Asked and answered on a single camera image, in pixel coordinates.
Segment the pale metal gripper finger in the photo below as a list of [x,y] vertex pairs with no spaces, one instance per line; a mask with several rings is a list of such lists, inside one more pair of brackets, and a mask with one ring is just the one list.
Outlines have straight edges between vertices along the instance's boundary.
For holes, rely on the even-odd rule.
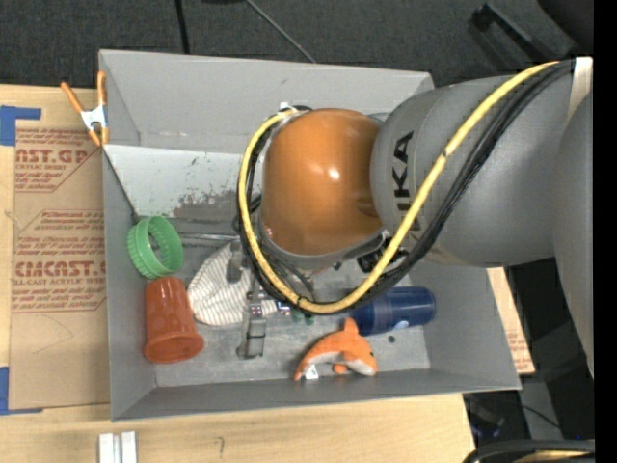
[[248,293],[247,304],[243,311],[242,339],[236,348],[241,359],[261,357],[267,332],[267,317],[263,309],[264,292],[259,289]]
[[226,268],[226,280],[228,282],[239,282],[242,278],[243,268],[243,248],[239,241],[233,241],[229,245],[230,257]]

